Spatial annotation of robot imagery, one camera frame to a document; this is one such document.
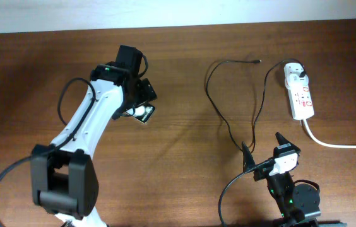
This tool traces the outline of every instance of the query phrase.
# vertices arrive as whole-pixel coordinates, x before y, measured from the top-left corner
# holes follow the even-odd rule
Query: black cable
[[[233,141],[233,143],[235,144],[235,146],[240,150],[242,151],[242,148],[237,144],[237,142],[235,141],[232,133],[231,133],[231,128],[230,128],[230,124],[227,122],[227,120],[223,117],[222,113],[220,113],[220,111],[218,110],[216,104],[213,102],[213,100],[211,99],[210,95],[209,95],[209,91],[208,91],[208,87],[209,87],[209,81],[210,81],[210,78],[211,78],[211,75],[213,75],[213,73],[215,72],[215,70],[217,69],[217,67],[221,66],[222,64],[226,64],[226,63],[251,63],[251,64],[258,64],[260,63],[261,60],[253,60],[253,61],[235,61],[235,60],[227,60],[227,61],[222,61],[222,62],[219,62],[214,68],[213,70],[211,71],[211,73],[209,74],[209,78],[206,82],[206,87],[205,87],[205,91],[206,91],[206,96],[209,98],[211,104],[213,105],[213,107],[215,108],[216,112],[217,112],[217,115],[219,115],[223,120],[224,122],[226,122],[227,124],[227,127],[228,127],[228,133],[230,134],[230,138],[231,140]]]
[[[142,77],[142,76],[147,72],[147,69],[148,69],[147,57],[146,57],[144,54],[143,54],[143,60],[145,60],[146,68],[145,68],[145,70],[144,70],[142,73],[140,73],[140,74],[138,75],[139,78]]]
[[[319,194],[319,192],[320,192],[318,183],[312,182],[311,180],[303,180],[303,179],[301,179],[301,180],[296,180],[296,181],[294,182],[294,184],[296,185],[297,183],[308,183],[309,185],[312,185],[313,187],[315,187],[315,188],[317,189],[318,194]]]
[[[65,221],[60,227],[73,227],[73,225],[71,224],[71,221]]]
[[[224,187],[223,191],[222,191],[222,194],[220,194],[220,198],[218,200],[218,216],[220,218],[220,221],[222,222],[222,225],[223,227],[227,227],[226,223],[224,223],[224,220],[223,220],[223,215],[222,215],[222,201],[223,201],[223,196],[224,194],[226,193],[227,189],[236,181],[238,180],[240,177],[244,176],[245,174],[247,173],[251,173],[253,172],[254,170],[258,169],[260,166],[263,166],[263,165],[266,165],[268,163],[271,163],[272,160],[266,160],[254,167],[252,167],[251,169],[249,169],[248,171],[246,172],[242,172],[240,174],[238,174],[236,177],[233,178],[233,180],[231,180],[227,185],[226,187]]]
[[[255,146],[256,146],[255,125],[256,125],[256,122],[257,122],[257,120],[258,120],[258,118],[259,118],[259,115],[260,115],[261,112],[262,112],[262,108],[263,108],[263,106],[264,106],[265,91],[266,91],[266,80],[268,79],[269,73],[270,73],[274,68],[276,68],[276,67],[279,66],[280,64],[282,64],[282,63],[284,63],[284,62],[287,62],[287,61],[295,61],[295,62],[299,63],[299,64],[302,66],[302,68],[303,68],[303,70],[304,70],[304,73],[306,73],[306,70],[304,69],[303,64],[302,64],[299,60],[297,60],[297,59],[285,59],[285,60],[282,60],[282,61],[276,63],[274,66],[272,66],[272,68],[270,68],[270,70],[268,70],[268,72],[267,72],[266,75],[265,75],[265,80],[264,80],[264,92],[263,92],[263,94],[262,94],[261,107],[259,108],[258,114],[257,114],[256,117],[255,117],[254,123],[252,124],[252,151],[251,151],[251,153],[255,150]]]
[[[39,154],[39,155],[47,155],[51,152],[54,152],[54,151],[57,151],[58,149],[62,148],[64,145],[66,145],[68,142],[70,142],[70,140],[72,140],[72,138],[74,138],[75,134],[78,132],[78,129],[80,129],[81,125],[84,123],[84,120],[85,118],[87,117],[88,113],[90,112],[91,108],[93,107],[95,101],[96,101],[96,96],[95,96],[95,89],[94,87],[92,86],[92,84],[87,81],[86,79],[83,79],[83,78],[74,78],[72,80],[70,80],[63,88],[62,90],[62,93],[61,93],[61,96],[60,96],[60,99],[59,99],[59,103],[57,104],[57,107],[58,107],[58,113],[59,113],[59,117],[61,118],[62,122],[64,124],[65,121],[63,120],[63,118],[61,117],[61,114],[60,114],[60,111],[59,111],[59,107],[60,107],[60,104],[62,102],[62,99],[63,99],[63,96],[64,96],[64,93],[67,91],[67,88],[70,86],[71,83],[75,82],[75,81],[82,81],[84,83],[86,83],[90,88],[91,88],[91,91],[92,91],[92,94],[93,94],[93,97],[91,99],[91,102],[89,104],[89,106],[87,107],[87,109],[85,110],[83,116],[81,117],[80,121],[78,122],[76,128],[71,132],[71,134],[64,140],[63,143],[57,145],[56,147],[54,147],[53,149],[51,149],[50,151],[47,151],[47,152],[44,152],[42,154]],[[25,163],[27,161],[31,161],[33,157],[32,156],[28,156],[28,157],[25,157],[25,158],[22,158],[16,162],[14,162],[13,164],[11,164],[9,167],[7,167],[5,170],[3,170],[1,173],[0,173],[0,182],[1,180],[7,175],[7,173],[9,173],[11,170],[13,170],[15,167],[21,165],[22,163]],[[5,227],[5,225],[0,221],[0,227]]]
[[[261,107],[259,108],[258,114],[257,114],[257,116],[256,116],[256,118],[255,118],[255,120],[254,120],[254,123],[252,124],[252,151],[251,151],[251,152],[254,151],[255,145],[256,145],[255,125],[256,125],[256,122],[257,122],[257,120],[258,120],[258,118],[259,118],[259,115],[261,114],[261,111],[262,111],[262,108],[263,108],[263,105],[264,105],[265,92],[266,92],[266,80],[268,79],[269,73],[270,73],[274,68],[276,68],[276,67],[279,66],[280,64],[282,64],[282,63],[284,63],[284,62],[287,62],[287,61],[295,61],[295,62],[299,63],[299,64],[302,66],[303,70],[304,70],[304,74],[306,74],[306,69],[304,68],[304,65],[303,65],[299,60],[297,60],[297,59],[285,59],[285,60],[282,60],[282,61],[276,63],[273,67],[271,67],[271,69],[268,70],[268,72],[267,72],[266,75],[265,75],[265,79],[264,79],[264,91],[263,91],[263,95],[262,95]],[[214,104],[213,102],[212,102],[212,104],[213,104],[213,106],[215,107],[217,113],[222,117],[221,113],[217,110],[215,104]],[[226,121],[226,124],[227,124],[227,126],[228,126],[228,131],[229,131],[229,133],[230,133],[230,137],[232,138],[233,142],[235,143],[235,141],[234,141],[234,139],[233,139],[233,137],[232,137],[232,135],[231,135],[231,132],[230,132],[230,126],[228,125],[227,121]],[[224,194],[226,193],[227,189],[228,189],[228,188],[230,187],[230,185],[232,185],[237,179],[239,179],[240,177],[242,177],[243,175],[245,175],[245,174],[247,174],[247,173],[250,173],[250,172],[254,171],[254,170],[257,169],[259,166],[264,165],[264,164],[266,164],[266,163],[269,162],[269,161],[271,161],[271,160],[267,160],[267,161],[265,161],[265,162],[263,162],[263,163],[258,164],[257,166],[251,168],[250,170],[248,170],[248,171],[246,171],[246,172],[240,173],[240,174],[237,175],[235,178],[233,178],[233,180],[231,180],[231,181],[226,185],[226,187],[223,189],[223,192],[222,192],[222,194],[220,195],[220,198],[219,198],[219,200],[218,200],[218,215],[219,215],[219,217],[220,217],[220,221],[222,222],[223,227],[226,227],[226,226],[227,226],[227,225],[224,223],[223,216],[222,216],[222,200],[223,200],[223,196],[224,196]],[[317,188],[317,191],[319,192],[319,186],[318,186],[317,183],[314,183],[314,182],[309,181],[309,180],[297,180],[297,181],[295,181],[294,183],[299,183],[299,182],[309,183],[309,184],[311,184],[312,186],[314,186],[315,188]]]

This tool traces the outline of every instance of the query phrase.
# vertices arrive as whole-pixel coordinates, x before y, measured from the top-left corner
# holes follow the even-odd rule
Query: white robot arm
[[[61,219],[63,226],[107,226],[95,208],[99,186],[92,159],[111,118],[126,112],[145,123],[155,110],[148,102],[157,96],[147,79],[140,80],[144,72],[138,73],[142,57],[134,47],[122,45],[116,62],[97,66],[90,75],[92,87],[67,126],[50,146],[36,145],[32,151],[33,201]],[[64,165],[69,166],[68,175],[56,172]]]

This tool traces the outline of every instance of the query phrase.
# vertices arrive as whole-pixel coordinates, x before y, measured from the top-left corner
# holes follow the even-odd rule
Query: power plug
[[[314,115],[309,88],[309,77],[299,63],[285,65],[285,86],[288,90],[293,119],[303,120]]]

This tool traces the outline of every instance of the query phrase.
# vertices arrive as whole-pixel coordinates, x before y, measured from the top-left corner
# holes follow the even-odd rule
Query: black bracket
[[[130,108],[146,105],[157,99],[157,95],[148,79],[140,79],[139,74],[143,53],[134,47],[121,45],[115,62],[98,65],[90,75],[92,81],[103,79],[122,86],[123,104],[117,109],[112,118],[118,119],[123,112]]]
[[[254,180],[263,180],[269,177],[269,172],[272,171],[273,169],[273,164],[275,162],[273,161],[275,158],[279,158],[282,156],[286,156],[291,153],[297,153],[300,155],[300,148],[298,148],[296,145],[288,141],[285,137],[283,137],[279,132],[275,134],[276,140],[278,141],[279,146],[275,147],[273,149],[273,157],[269,158],[271,162],[267,163],[266,165],[260,166],[257,170],[254,171]],[[246,166],[247,159],[249,158],[244,158],[243,165]]]
[[[63,213],[83,219],[97,201],[99,184],[90,155],[77,150],[53,151],[52,146],[37,144],[32,150],[32,197],[35,205],[48,213]],[[56,172],[64,165],[68,174]]]

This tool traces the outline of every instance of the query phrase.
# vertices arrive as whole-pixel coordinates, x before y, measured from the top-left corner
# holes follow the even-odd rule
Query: white wall
[[[0,33],[356,18],[356,0],[0,0]]]

